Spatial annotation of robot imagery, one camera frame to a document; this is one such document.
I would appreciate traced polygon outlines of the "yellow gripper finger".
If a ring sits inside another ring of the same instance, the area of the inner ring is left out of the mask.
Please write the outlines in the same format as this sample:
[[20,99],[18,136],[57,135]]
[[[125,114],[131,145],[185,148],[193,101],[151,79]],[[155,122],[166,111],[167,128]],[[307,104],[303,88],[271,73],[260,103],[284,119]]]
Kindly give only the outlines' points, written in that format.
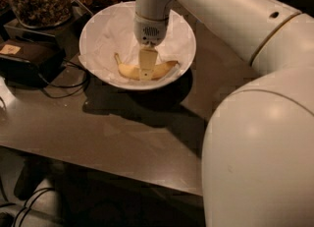
[[142,46],[138,54],[139,79],[150,81],[153,76],[154,67],[157,61],[158,52],[154,47]]

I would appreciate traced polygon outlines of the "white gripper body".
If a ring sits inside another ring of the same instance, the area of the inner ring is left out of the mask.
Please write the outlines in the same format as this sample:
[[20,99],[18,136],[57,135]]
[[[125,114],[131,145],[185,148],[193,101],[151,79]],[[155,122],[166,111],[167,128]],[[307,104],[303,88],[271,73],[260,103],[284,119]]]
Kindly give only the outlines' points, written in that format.
[[169,16],[134,15],[134,36],[141,45],[157,46],[166,37]]

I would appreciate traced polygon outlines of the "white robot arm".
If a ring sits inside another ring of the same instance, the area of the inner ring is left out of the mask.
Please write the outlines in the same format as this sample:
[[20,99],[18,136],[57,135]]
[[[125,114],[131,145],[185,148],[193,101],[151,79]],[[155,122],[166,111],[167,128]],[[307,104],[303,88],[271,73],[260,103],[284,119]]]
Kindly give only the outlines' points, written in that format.
[[[313,20],[276,0],[177,0],[259,75],[203,140],[207,227],[314,227]],[[136,0],[140,20],[162,0]]]

